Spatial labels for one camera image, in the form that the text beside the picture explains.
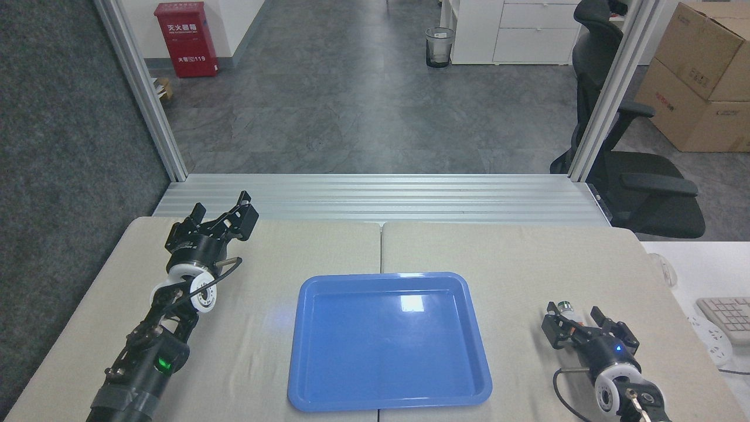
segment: gray carpet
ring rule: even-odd
[[[2,420],[169,180],[93,3],[2,2],[0,39]]]

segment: office chair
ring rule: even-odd
[[[574,19],[588,29],[573,48],[578,119],[571,148],[552,162],[550,173],[568,173],[623,39],[609,16],[607,0],[582,0],[573,13]],[[693,182],[685,180],[677,167],[660,155],[612,150],[633,119],[652,117],[654,110],[623,101],[618,114],[586,179],[611,214],[610,223],[664,237],[702,236],[706,224],[695,200],[698,188]]]

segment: chair armrest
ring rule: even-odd
[[[659,196],[696,197],[698,187],[690,180],[648,173],[622,173],[619,180],[623,188]]]
[[[623,101],[619,103],[617,112],[619,113],[617,121],[612,126],[612,130],[607,135],[607,138],[604,139],[604,145],[602,146],[604,151],[614,149],[617,142],[625,133],[625,130],[630,126],[630,122],[636,117],[654,117],[654,114],[656,114],[653,107],[635,101]]]
[[[618,113],[630,114],[633,117],[654,117],[656,110],[654,107],[647,106],[645,104],[637,103],[635,101],[623,101],[619,103]]]

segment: mouse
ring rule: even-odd
[[[664,258],[659,254],[649,254],[649,256],[651,257],[651,261],[653,261],[653,263],[656,264],[661,270],[661,274],[664,277],[664,282],[667,283],[669,287],[676,286],[677,272],[674,270],[674,267],[672,267],[672,264],[670,264],[667,258]]]

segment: cardboard box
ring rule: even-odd
[[[635,100],[654,107],[653,124],[680,151],[750,151],[750,101],[708,101],[653,59]]]
[[[703,99],[750,101],[750,3],[680,3],[655,57]]]
[[[169,78],[155,78],[154,88],[156,89],[156,95],[159,97],[161,102],[167,102],[172,99],[173,92]]]

